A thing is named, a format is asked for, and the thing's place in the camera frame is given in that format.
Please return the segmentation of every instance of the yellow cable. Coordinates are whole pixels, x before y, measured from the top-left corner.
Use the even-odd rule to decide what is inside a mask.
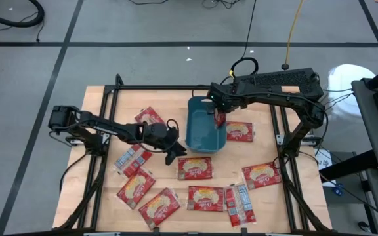
[[[295,27],[295,23],[297,22],[297,19],[298,19],[298,17],[299,17],[300,9],[301,9],[301,6],[303,5],[303,1],[304,1],[304,0],[301,0],[301,1],[300,1],[300,5],[299,5],[299,8],[297,9],[297,13],[295,13],[295,17],[294,17],[293,25],[291,26],[291,29],[289,30],[288,44],[287,44],[287,54],[285,55],[285,63],[286,63],[286,64],[288,64],[288,58],[289,58],[289,44],[291,43],[291,35],[293,34],[293,30],[294,30],[294,27]]]

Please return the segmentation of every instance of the snack packet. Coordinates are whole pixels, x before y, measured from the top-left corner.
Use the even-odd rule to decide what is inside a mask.
[[[228,215],[233,227],[248,222],[256,222],[255,213],[253,212],[245,184],[226,187],[225,194]]]
[[[215,121],[215,128],[220,128],[226,122],[226,114],[219,113],[218,110],[214,109],[214,121]]]
[[[138,209],[150,229],[154,229],[162,221],[180,208],[176,193],[168,187]]]
[[[141,113],[139,113],[135,120],[139,123],[142,123],[146,121],[149,125],[154,123],[164,123],[163,119],[152,109],[152,107],[147,107],[146,109],[142,110]]]
[[[224,210],[224,189],[222,187],[189,186],[188,210]]]
[[[145,193],[150,190],[156,180],[145,168],[139,168],[128,182],[121,188],[117,196],[131,209],[134,209]]]
[[[116,162],[115,166],[120,174],[131,177],[150,157],[152,153],[145,151],[135,144],[125,152]]]
[[[179,158],[179,180],[204,180],[213,177],[213,165],[210,157]]]
[[[255,135],[253,123],[227,121],[228,141],[253,142]]]
[[[281,176],[275,166],[271,163],[244,167],[241,169],[249,190],[257,189],[281,182]]]

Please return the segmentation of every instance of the blue bowl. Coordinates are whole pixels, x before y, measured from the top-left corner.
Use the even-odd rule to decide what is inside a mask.
[[[205,96],[195,96],[188,101],[186,144],[197,153],[215,153],[226,144],[226,124],[215,128],[214,116],[208,114],[214,103]]]

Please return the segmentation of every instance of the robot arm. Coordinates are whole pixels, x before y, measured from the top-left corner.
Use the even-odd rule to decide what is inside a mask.
[[[186,155],[186,149],[177,142],[179,130],[161,123],[122,125],[88,111],[80,111],[74,106],[54,106],[48,126],[57,134],[67,132],[73,138],[81,140],[92,155],[103,154],[105,145],[101,135],[92,134],[86,128],[117,136],[127,144],[147,144],[161,150],[158,152],[167,152],[166,165],[170,165],[175,157]]]
[[[230,113],[236,108],[243,109],[254,102],[293,109],[299,116],[300,123],[293,132],[285,134],[278,152],[282,156],[296,157],[299,154],[301,140],[310,129],[323,124],[325,108],[318,102],[319,96],[307,98],[299,92],[284,92],[284,85],[281,85],[280,81],[272,84],[273,81],[268,81],[266,86],[258,86],[246,79],[236,79],[235,83],[228,85],[211,83],[207,97],[215,103],[219,113]]]

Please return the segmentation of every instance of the wooden board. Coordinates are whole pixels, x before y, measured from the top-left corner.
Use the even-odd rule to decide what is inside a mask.
[[[102,99],[103,87],[87,87],[83,101],[83,110],[98,114]],[[203,95],[206,91],[197,90],[195,95]],[[134,116],[148,106],[152,106],[163,120],[175,119],[180,126],[179,142],[186,146],[187,102],[191,97],[190,90],[121,90],[115,111],[115,121],[134,123]],[[299,120],[294,111],[288,110],[291,130]],[[212,156],[214,176],[211,180],[177,180],[177,162],[166,166],[164,154],[154,154],[144,167],[152,171],[156,183],[139,202],[135,210],[131,210],[116,197],[116,193],[126,182],[114,167],[114,162],[125,153],[130,145],[112,138],[108,155],[108,165],[104,179],[103,194],[98,215],[98,231],[149,231],[148,226],[138,212],[138,208],[158,194],[163,188],[173,188],[179,196],[182,207],[160,225],[160,231],[173,232],[221,232],[237,233],[240,227],[232,227],[227,212],[203,212],[186,210],[188,186],[224,187],[233,183],[241,183],[242,167],[271,162],[276,156],[276,145],[269,105],[251,104],[247,109],[237,110],[228,115],[229,121],[245,121],[255,123],[256,137],[253,143],[227,142],[226,145]],[[311,147],[302,147],[302,151],[313,155]],[[74,147],[71,151],[69,165],[84,152],[83,147]],[[188,157],[204,155],[188,152]],[[313,212],[329,228],[331,222],[327,211],[326,200],[315,161],[305,155],[297,158],[299,176],[305,201]],[[62,224],[82,199],[85,179],[89,166],[89,158],[82,160],[67,173],[60,196],[53,226]],[[256,224],[247,224],[250,233],[289,232],[287,210],[284,201],[282,184],[266,186],[249,191]],[[298,206],[294,202],[297,228],[301,228]],[[93,202],[89,204],[86,226],[92,212]]]

